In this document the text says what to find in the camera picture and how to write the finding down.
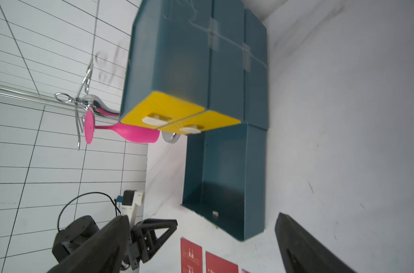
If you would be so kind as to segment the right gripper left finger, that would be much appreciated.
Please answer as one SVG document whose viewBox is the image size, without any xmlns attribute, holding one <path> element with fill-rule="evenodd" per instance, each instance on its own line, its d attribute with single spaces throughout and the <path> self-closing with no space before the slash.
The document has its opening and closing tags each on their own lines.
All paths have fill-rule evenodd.
<svg viewBox="0 0 414 273">
<path fill-rule="evenodd" d="M 127 216 L 117 216 L 101 229 L 91 216 L 78 218 L 56 234 L 52 254 L 58 264 L 49 272 L 118 273 L 129 234 Z"/>
</svg>

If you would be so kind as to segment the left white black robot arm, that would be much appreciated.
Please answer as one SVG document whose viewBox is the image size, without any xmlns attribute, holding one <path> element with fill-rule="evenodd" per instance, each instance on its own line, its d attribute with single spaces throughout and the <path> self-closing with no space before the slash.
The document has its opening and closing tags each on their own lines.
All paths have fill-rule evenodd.
<svg viewBox="0 0 414 273">
<path fill-rule="evenodd" d="M 177 229 L 176 220 L 136 222 L 144 192 L 126 190 L 110 200 L 116 217 L 99 228 L 92 216 L 76 219 L 55 236 L 52 273 L 121 273 L 153 258 Z"/>
</svg>

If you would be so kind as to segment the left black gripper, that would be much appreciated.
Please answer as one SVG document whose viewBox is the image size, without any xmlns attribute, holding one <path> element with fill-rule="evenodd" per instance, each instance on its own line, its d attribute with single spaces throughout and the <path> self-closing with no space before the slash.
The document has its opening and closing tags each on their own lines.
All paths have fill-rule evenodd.
<svg viewBox="0 0 414 273">
<path fill-rule="evenodd" d="M 148 218 L 130 231 L 128 247 L 122 259 L 121 270 L 136 270 L 147 263 L 176 231 L 177 220 Z"/>
</svg>

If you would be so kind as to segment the red postcard white text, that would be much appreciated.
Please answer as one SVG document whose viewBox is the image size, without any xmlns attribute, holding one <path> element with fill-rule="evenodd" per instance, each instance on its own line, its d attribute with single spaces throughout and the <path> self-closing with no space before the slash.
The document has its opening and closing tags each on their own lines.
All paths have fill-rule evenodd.
<svg viewBox="0 0 414 273">
<path fill-rule="evenodd" d="M 181 272 L 203 273 L 202 247 L 185 239 L 180 240 Z"/>
</svg>

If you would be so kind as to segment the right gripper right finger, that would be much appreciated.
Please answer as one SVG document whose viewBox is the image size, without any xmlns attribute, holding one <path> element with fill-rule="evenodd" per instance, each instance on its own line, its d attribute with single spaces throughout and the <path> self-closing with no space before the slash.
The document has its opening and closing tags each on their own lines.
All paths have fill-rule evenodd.
<svg viewBox="0 0 414 273">
<path fill-rule="evenodd" d="M 279 214 L 275 234 L 287 273 L 355 272 L 287 214 Z"/>
</svg>

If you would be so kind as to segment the yellow drawer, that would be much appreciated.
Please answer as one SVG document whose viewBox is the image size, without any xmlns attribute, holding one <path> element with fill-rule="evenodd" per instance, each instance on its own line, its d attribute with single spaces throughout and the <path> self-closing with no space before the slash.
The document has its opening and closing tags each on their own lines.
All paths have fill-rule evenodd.
<svg viewBox="0 0 414 273">
<path fill-rule="evenodd" d="M 202 106 L 153 91 L 143 101 L 128 108 L 121 123 L 126 125 L 158 129 L 205 110 Z"/>
<path fill-rule="evenodd" d="M 234 126 L 241 121 L 233 117 L 207 110 L 202 113 L 183 118 L 169 125 L 158 128 L 159 131 L 175 134 L 200 134 L 204 131 L 219 129 L 222 127 Z"/>
</svg>

